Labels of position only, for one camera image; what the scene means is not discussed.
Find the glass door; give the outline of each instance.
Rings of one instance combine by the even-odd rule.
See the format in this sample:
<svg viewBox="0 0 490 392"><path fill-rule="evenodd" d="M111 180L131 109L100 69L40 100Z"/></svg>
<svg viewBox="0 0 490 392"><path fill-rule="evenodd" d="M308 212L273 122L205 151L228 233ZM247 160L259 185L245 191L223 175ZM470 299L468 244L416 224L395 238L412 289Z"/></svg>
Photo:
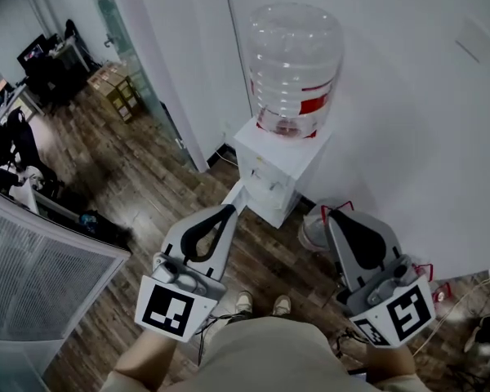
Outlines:
<svg viewBox="0 0 490 392"><path fill-rule="evenodd" d="M194 162L189 155L189 151L185 148L180 134L167 111L167 106L159 100L149 83L145 70L132 45L129 33L120 16L116 2L114 0L94 1L97 10L100 13L100 18L107 30L104 45L107 47L112 46L118 53L122 64L127 68L129 77L140 94L145 109L153 116L154 120L159 123L160 128L165 132L171 143L175 145L175 149L180 151L181 157L185 160L185 163L188 163L192 168L195 168Z"/></svg>

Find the red label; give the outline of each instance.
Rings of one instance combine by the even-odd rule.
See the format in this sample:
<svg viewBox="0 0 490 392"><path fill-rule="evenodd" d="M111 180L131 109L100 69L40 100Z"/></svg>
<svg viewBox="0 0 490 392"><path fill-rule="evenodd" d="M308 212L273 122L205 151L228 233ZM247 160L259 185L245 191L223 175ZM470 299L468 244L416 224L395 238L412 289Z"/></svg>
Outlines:
<svg viewBox="0 0 490 392"><path fill-rule="evenodd" d="M324 94L317 99L303 100L301 102L300 114L311 114L312 112L321 109L327 103L328 95L329 93Z"/></svg>

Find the door frame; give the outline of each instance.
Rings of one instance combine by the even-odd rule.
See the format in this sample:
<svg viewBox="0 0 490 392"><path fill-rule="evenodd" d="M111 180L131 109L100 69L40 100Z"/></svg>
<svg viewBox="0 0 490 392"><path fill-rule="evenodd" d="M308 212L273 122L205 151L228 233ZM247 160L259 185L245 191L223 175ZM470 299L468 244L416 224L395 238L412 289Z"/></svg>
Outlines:
<svg viewBox="0 0 490 392"><path fill-rule="evenodd" d="M115 0L120 16L132 40L136 54L144 66L145 74L158 98L167 106L171 120L199 172L209 169L203 157L187 114L163 59L163 53L154 35L144 0Z"/></svg>

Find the vent grille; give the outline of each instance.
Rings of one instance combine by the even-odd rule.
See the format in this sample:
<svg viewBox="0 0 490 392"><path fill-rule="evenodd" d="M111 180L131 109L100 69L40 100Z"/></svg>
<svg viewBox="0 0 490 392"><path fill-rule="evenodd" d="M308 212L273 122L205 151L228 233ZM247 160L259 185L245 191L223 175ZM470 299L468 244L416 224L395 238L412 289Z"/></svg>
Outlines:
<svg viewBox="0 0 490 392"><path fill-rule="evenodd" d="M0 340L61 338L114 260L0 217Z"/></svg>

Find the cardboard box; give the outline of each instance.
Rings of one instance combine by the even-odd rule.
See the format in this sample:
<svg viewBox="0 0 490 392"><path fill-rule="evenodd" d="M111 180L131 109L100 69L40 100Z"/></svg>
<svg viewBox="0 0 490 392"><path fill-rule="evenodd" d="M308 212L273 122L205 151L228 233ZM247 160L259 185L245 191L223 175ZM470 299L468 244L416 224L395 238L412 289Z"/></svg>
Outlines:
<svg viewBox="0 0 490 392"><path fill-rule="evenodd" d="M111 73L115 73L119 76L124 77L129 83L129 86L131 86L131 89L134 92L136 99L140 102L140 104L143 107L141 95L138 92L138 89L136 88L135 85L135 82L138 82L138 79L141 79L141 71L138 70L136 72L129 73L129 68L126 65L117 64L112 61L106 62L104 68L106 68Z"/></svg>
<svg viewBox="0 0 490 392"><path fill-rule="evenodd" d="M143 109L141 107L141 103L136 98L134 91L132 90L127 78L122 77L116 73L113 73L106 67L103 67L98 71L100 77L108 82L111 86L116 87L116 89L120 92L126 104L129 106L129 109L133 114L138 114Z"/></svg>
<svg viewBox="0 0 490 392"><path fill-rule="evenodd" d="M129 106L125 103L119 91L104 81L98 73L89 78L87 82L95 90L96 96L107 110L119 114L124 122L132 118Z"/></svg>

